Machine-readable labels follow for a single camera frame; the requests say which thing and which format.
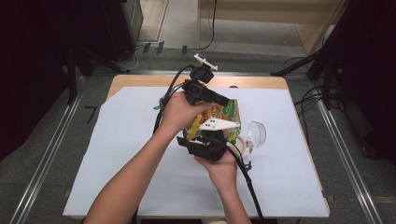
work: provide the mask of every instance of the metal track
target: metal track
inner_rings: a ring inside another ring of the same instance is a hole
[[[335,120],[332,116],[332,111],[327,110],[326,106],[321,101],[318,103],[318,107],[332,136],[332,140],[334,141],[335,147],[338,151],[341,161],[344,164],[346,173],[349,177],[353,189],[355,190],[356,196],[358,197],[358,200],[361,203],[361,208],[363,209],[364,215],[366,215],[368,223],[370,224],[383,223],[375,207],[374,200],[369,190],[367,189],[366,185],[364,184],[364,181],[361,177],[358,167],[353,161],[352,156],[350,155],[349,150],[347,148],[347,145],[338,130],[337,124],[335,123]]]
[[[35,202],[35,198],[37,197],[38,192],[40,191],[41,186],[43,185],[46,175],[50,169],[50,166],[52,165],[52,162],[55,158],[58,148],[62,143],[64,134],[66,133],[70,121],[76,112],[79,101],[81,100],[84,83],[85,83],[85,78],[80,77],[80,79],[78,80],[78,90],[79,90],[78,95],[76,96],[76,99],[72,102],[72,104],[69,105],[64,111],[64,115],[61,119],[61,122],[56,128],[56,131],[52,136],[49,145],[40,163],[37,166],[37,169],[35,170],[35,174],[33,175],[25,192],[23,193],[21,201],[18,205],[17,210],[14,213],[14,216],[10,221],[10,224],[14,224],[14,223],[20,224],[26,221],[26,218],[29,215],[33,203]]]

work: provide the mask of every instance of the person's left hand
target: person's left hand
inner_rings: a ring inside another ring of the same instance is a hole
[[[169,131],[178,133],[188,127],[195,117],[206,111],[210,105],[210,103],[190,105],[184,91],[175,92],[166,104],[160,127],[166,127]]]

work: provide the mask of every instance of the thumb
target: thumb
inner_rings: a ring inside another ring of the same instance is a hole
[[[211,103],[208,102],[203,102],[199,105],[195,105],[195,110],[198,114],[201,114],[202,112],[206,111],[210,106],[212,106]]]

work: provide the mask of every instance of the snack bag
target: snack bag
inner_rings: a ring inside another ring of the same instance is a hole
[[[207,109],[204,113],[198,115],[195,118],[194,122],[183,131],[184,138],[190,141],[195,137],[199,137],[201,135],[199,126],[205,123],[205,121],[210,118],[225,119],[228,121],[240,123],[241,119],[239,118],[239,108],[237,101],[230,100],[230,102],[226,106],[212,104],[209,109]],[[241,133],[241,127],[239,126],[237,128],[224,129],[223,132],[224,138],[227,141],[235,144],[236,136]]]

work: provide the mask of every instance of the white plastic part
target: white plastic part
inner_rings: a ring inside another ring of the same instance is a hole
[[[264,144],[267,132],[263,124],[251,121],[247,128],[247,147],[251,154],[253,148],[259,148]]]
[[[194,55],[194,58],[196,58],[196,59],[198,60],[198,62],[204,63],[204,64],[206,64],[207,66],[209,66],[211,69],[214,69],[214,70],[218,71],[218,66],[217,66],[217,65],[214,66],[213,64],[207,62],[206,59],[200,58],[200,57],[199,57],[199,54],[195,54],[195,55]]]
[[[237,128],[239,127],[239,123],[228,121],[225,119],[208,119],[205,123],[199,126],[199,129],[206,131],[217,131],[229,128]]]

